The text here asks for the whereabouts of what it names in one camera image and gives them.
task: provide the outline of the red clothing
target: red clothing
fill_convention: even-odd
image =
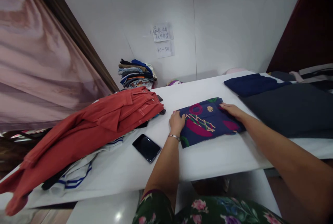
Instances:
[[[24,158],[18,171],[0,184],[0,193],[14,192],[7,215],[19,212],[28,194],[68,164],[92,153],[164,109],[146,87],[100,99],[56,125]]]

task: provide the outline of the hand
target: hand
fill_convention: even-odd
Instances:
[[[185,114],[180,117],[179,111],[174,111],[170,117],[169,124],[171,127],[170,134],[179,136],[185,125]]]
[[[228,111],[230,115],[234,116],[240,122],[247,116],[250,116],[249,114],[238,108],[236,105],[221,103],[220,106],[226,111]]]

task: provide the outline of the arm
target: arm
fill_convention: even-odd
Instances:
[[[185,125],[185,115],[180,117],[179,111],[175,111],[170,118],[170,135],[180,136]],[[152,189],[161,190],[171,201],[174,211],[179,182],[179,150],[178,140],[168,137],[146,184],[145,195]]]
[[[244,124],[303,206],[326,223],[333,209],[333,169],[237,106],[223,103],[221,107]]]

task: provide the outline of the smartphone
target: smartphone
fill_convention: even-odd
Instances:
[[[133,146],[149,163],[152,163],[161,151],[161,147],[144,134],[139,136],[139,138],[134,141]]]

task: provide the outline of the magenta shape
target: magenta shape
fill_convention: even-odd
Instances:
[[[194,122],[192,122],[190,119],[186,121],[186,126],[193,131],[195,134],[199,136],[206,136],[211,137],[213,136],[213,133],[211,133],[208,130],[205,130],[203,127],[200,127],[199,125],[196,125]]]
[[[202,106],[200,104],[190,106],[190,113],[193,115],[200,115],[202,113]]]
[[[223,124],[230,130],[237,130],[239,126],[237,123],[223,120]]]

